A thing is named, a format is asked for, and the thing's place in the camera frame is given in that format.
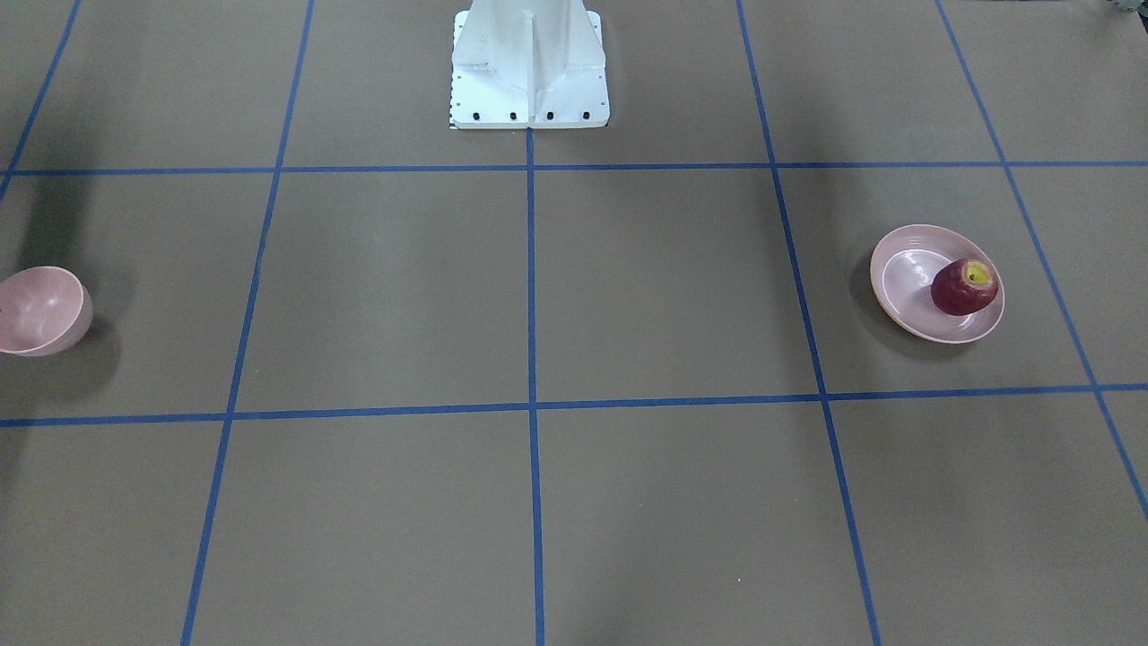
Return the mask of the pink plate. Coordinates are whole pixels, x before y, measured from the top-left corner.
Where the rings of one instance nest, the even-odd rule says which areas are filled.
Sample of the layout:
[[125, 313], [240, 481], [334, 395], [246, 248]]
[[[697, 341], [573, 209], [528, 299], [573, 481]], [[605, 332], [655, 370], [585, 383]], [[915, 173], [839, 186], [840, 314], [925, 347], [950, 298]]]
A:
[[[994, 282], [994, 298], [984, 308], [956, 316], [936, 306], [932, 285], [957, 260], [977, 260]], [[996, 330], [1004, 316], [1004, 287], [987, 254], [957, 232], [931, 224], [901, 226], [874, 246], [870, 258], [874, 297], [898, 326], [929, 342], [959, 345]]]

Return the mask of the pink bowl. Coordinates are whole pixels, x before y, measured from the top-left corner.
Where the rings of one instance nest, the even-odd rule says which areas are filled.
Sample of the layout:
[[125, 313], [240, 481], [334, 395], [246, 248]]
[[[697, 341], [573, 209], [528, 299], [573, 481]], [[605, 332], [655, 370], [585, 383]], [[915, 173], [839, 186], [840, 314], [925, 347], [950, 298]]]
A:
[[1, 283], [1, 352], [57, 355], [77, 344], [94, 316], [90, 291], [57, 266], [36, 266]]

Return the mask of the white pedestal column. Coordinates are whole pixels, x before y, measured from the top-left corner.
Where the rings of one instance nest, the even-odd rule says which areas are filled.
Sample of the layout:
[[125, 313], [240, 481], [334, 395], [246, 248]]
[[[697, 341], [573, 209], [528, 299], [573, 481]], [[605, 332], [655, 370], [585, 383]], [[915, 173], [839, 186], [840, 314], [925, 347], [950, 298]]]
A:
[[610, 123], [603, 22], [582, 1], [474, 1], [452, 29], [450, 127]]

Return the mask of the red apple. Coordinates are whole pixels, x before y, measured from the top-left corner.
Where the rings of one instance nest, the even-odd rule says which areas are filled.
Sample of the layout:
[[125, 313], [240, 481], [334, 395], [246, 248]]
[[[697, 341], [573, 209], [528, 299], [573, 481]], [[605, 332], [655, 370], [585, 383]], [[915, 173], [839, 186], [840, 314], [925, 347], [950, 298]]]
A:
[[987, 260], [961, 258], [932, 278], [930, 297], [948, 316], [970, 316], [988, 308], [1001, 291], [996, 270]]

